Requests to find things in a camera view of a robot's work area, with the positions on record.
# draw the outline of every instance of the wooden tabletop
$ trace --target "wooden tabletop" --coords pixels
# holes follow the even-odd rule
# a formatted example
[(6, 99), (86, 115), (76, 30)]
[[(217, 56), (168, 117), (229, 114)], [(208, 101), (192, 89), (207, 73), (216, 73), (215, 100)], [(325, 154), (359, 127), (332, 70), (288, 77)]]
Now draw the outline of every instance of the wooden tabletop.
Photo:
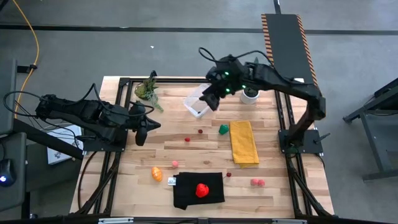
[[(101, 99), (115, 102), (120, 77), (104, 77)], [(292, 218), (292, 199), (287, 178), (286, 163), (279, 151), (277, 131), (279, 120), (274, 91), (261, 91), (255, 105), (240, 102), (240, 92), (220, 101), (218, 111), (207, 112), (196, 119), (183, 105), (185, 97), (199, 84), (158, 83), (156, 93), (164, 112), (155, 110), (148, 117), (162, 127), (148, 133), (144, 146), (134, 143), (135, 133), (129, 132), (126, 151), (122, 153), (116, 183), (112, 216), (129, 217), (213, 217), (213, 218)], [(296, 120), (305, 111), (306, 102), (291, 97)], [(259, 156), (257, 167), (240, 169), (234, 164), (229, 134), (220, 135), (221, 124), (233, 120), (249, 120)], [(319, 158), (303, 154), (303, 165), (308, 188), (330, 213), (333, 213), (325, 171)], [(81, 187), (84, 203), (98, 185), (104, 153), (99, 152), (88, 165)], [(180, 166), (173, 169), (172, 161)], [(151, 168), (163, 172), (163, 181), (156, 182)], [(190, 205), (186, 210), (174, 208), (173, 188), (167, 178), (179, 172), (227, 172), (224, 178), (225, 202), (208, 205)], [(252, 187), (252, 178), (263, 179), (265, 187)], [(102, 210), (106, 201), (105, 190)], [(304, 211), (301, 190), (298, 190), (300, 208)], [(77, 191), (71, 212), (77, 210)]]

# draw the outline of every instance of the yellow towel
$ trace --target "yellow towel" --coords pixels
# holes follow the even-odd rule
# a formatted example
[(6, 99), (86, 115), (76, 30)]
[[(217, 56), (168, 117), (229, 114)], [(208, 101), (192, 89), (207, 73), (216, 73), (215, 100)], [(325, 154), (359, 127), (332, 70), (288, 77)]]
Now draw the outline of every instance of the yellow towel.
[(257, 165), (259, 157), (250, 122), (231, 121), (229, 133), (231, 135), (232, 155), (235, 164), (239, 164), (241, 168)]

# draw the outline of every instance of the clear plastic container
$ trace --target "clear plastic container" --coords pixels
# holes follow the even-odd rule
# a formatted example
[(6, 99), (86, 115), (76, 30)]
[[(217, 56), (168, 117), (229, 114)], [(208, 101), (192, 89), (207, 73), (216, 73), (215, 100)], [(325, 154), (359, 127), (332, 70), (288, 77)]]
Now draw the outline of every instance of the clear plastic container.
[(209, 83), (201, 84), (190, 96), (187, 96), (184, 100), (185, 107), (194, 115), (196, 118), (200, 118), (210, 109), (206, 102), (199, 100), (202, 96), (202, 92), (210, 86)]

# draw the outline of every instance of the orange and black warning stripe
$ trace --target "orange and black warning stripe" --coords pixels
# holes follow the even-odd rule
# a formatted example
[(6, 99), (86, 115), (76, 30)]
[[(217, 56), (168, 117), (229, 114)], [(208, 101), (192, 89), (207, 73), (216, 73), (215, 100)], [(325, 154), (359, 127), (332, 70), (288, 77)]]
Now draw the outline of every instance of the orange and black warning stripe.
[(264, 33), (264, 40), (266, 41), (266, 50), (269, 60), (274, 63), (274, 57), (272, 56), (271, 39), (269, 38), (269, 30), (267, 24), (267, 17), (265, 14), (261, 15), (262, 31)]
[(315, 70), (313, 69), (310, 49), (308, 49), (308, 43), (307, 43), (307, 38), (306, 38), (306, 36), (304, 34), (303, 24), (301, 22), (300, 16), (299, 15), (296, 15), (296, 16), (297, 16), (298, 26), (300, 27), (301, 36), (303, 38), (305, 53), (307, 54), (308, 64), (310, 65), (312, 79), (313, 79), (313, 82), (314, 82), (315, 86), (318, 86), (317, 75), (315, 74)]

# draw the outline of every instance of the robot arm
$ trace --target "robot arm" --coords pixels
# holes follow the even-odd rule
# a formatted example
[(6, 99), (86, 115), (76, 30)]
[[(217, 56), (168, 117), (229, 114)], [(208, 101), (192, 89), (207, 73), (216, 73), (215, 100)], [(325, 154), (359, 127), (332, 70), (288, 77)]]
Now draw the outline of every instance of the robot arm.
[(137, 101), (128, 110), (100, 100), (70, 101), (45, 95), (40, 99), (36, 115), (40, 119), (63, 119), (95, 133), (106, 144), (120, 141), (122, 132), (130, 129), (136, 133), (136, 144), (144, 145), (147, 132), (159, 128), (160, 123), (146, 116), (145, 105)]
[(325, 99), (320, 90), (311, 83), (289, 80), (269, 65), (250, 62), (242, 65), (238, 57), (229, 55), (220, 60), (212, 60), (216, 66), (212, 67), (206, 75), (211, 86), (203, 92), (200, 100), (205, 101), (214, 111), (220, 103), (220, 98), (225, 98), (228, 94), (234, 95), (245, 88), (277, 90), (306, 100), (307, 109), (304, 115), (297, 124), (289, 128), (287, 136), (289, 144), (302, 146), (305, 130), (315, 120), (321, 120), (326, 116)]

